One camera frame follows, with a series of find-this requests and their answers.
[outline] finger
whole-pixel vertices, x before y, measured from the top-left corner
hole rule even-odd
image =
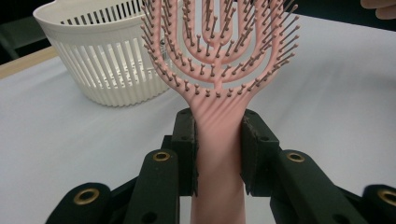
[[[361,6],[364,8],[381,8],[396,5],[396,0],[361,0]]]
[[[396,6],[381,7],[375,11],[375,15],[380,20],[393,20],[396,19]]]

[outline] table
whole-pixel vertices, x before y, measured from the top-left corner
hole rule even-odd
[[[396,33],[301,17],[291,64],[248,108],[284,149],[310,155],[334,184],[361,194],[396,186]],[[91,102],[58,57],[0,80],[0,223],[44,223],[67,191],[111,189],[187,107],[174,91],[128,107]],[[247,197],[247,223],[274,223],[269,200]],[[181,200],[181,223],[189,199]]]

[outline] white basket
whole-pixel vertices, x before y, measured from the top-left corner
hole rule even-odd
[[[143,47],[142,6],[142,0],[55,0],[34,16],[88,98],[134,105],[168,90]]]

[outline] hairbrush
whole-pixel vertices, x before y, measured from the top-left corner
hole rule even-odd
[[[249,101],[276,77],[298,47],[299,36],[294,33],[300,26],[293,24],[299,17],[290,17],[297,5],[285,1],[203,0],[200,22],[195,0],[183,0],[181,11],[177,0],[144,1],[145,48],[158,76],[186,100],[197,126],[198,194],[192,197],[191,223],[246,221],[240,177],[241,120]],[[182,41],[177,40],[177,17],[183,18]],[[202,32],[196,34],[199,24]],[[173,64],[164,60],[162,38]],[[179,43],[188,53],[182,52]],[[256,77],[225,88],[264,61]],[[179,77],[176,68],[187,77]]]

